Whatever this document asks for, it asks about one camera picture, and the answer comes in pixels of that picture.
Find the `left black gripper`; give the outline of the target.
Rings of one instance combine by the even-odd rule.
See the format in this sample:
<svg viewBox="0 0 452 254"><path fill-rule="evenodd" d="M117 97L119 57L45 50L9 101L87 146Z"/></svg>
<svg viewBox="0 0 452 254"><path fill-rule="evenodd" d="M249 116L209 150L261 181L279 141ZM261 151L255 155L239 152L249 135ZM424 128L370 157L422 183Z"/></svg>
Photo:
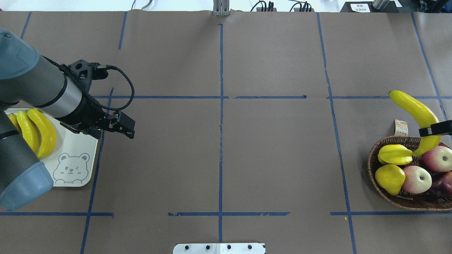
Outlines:
<svg viewBox="0 0 452 254"><path fill-rule="evenodd" d="M107 115L101 107L82 95L76 109L67 116L61 117L60 124L75 134L83 133L97 140L102 136L101 130L121 133L133 139L136 121L122 111Z"/></svg>

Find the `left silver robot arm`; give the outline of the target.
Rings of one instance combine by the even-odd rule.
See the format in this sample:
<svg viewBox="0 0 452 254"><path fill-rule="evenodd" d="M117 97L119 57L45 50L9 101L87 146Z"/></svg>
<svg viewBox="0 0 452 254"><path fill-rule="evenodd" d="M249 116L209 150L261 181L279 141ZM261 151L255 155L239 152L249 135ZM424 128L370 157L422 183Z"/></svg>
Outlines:
<svg viewBox="0 0 452 254"><path fill-rule="evenodd" d="M58 64L13 32L1 29L1 207L13 212L48 192L57 178L42 162L57 144L49 117L74 134L95 139L102 131L133 139L135 121L124 114L135 96L120 68L97 62ZM90 93L92 81L118 71L131 88L122 107L102 105Z"/></svg>

